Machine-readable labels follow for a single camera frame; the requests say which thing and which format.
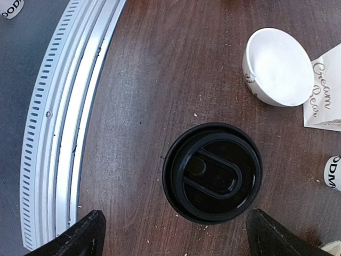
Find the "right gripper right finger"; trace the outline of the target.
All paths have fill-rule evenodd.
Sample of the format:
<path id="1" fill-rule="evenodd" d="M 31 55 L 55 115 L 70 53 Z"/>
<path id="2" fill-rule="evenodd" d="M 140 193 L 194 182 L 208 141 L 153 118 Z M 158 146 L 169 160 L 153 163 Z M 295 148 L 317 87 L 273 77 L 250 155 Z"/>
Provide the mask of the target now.
<path id="1" fill-rule="evenodd" d="M 246 231 L 250 255 L 329 255 L 294 235 L 261 209 L 249 212 Z"/>

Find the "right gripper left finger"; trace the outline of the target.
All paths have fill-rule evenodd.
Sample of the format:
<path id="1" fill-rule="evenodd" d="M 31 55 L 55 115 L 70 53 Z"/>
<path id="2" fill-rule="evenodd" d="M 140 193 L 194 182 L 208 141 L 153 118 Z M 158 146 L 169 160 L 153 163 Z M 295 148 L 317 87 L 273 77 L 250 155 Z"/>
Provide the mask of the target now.
<path id="1" fill-rule="evenodd" d="M 28 255 L 102 255 L 106 219 L 101 210 L 93 210 L 57 238 Z"/>

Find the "black plastic cup lid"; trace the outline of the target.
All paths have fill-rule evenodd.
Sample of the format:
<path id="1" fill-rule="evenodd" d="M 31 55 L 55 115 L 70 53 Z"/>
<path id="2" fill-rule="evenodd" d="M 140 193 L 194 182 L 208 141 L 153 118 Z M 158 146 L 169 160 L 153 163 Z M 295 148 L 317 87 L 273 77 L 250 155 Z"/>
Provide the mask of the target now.
<path id="1" fill-rule="evenodd" d="M 241 215 L 261 187 L 263 163 L 252 138 L 227 123 L 204 123 L 181 134 L 163 163 L 165 196 L 185 219 L 205 225 Z"/>

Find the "stack of paper cups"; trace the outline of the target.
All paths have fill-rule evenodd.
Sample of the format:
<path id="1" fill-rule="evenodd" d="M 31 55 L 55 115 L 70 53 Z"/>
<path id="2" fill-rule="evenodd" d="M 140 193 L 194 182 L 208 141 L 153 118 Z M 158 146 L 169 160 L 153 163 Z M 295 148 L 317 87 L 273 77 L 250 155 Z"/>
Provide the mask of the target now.
<path id="1" fill-rule="evenodd" d="M 0 13 L 6 19 L 13 19 L 24 6 L 24 0 L 0 0 Z"/>

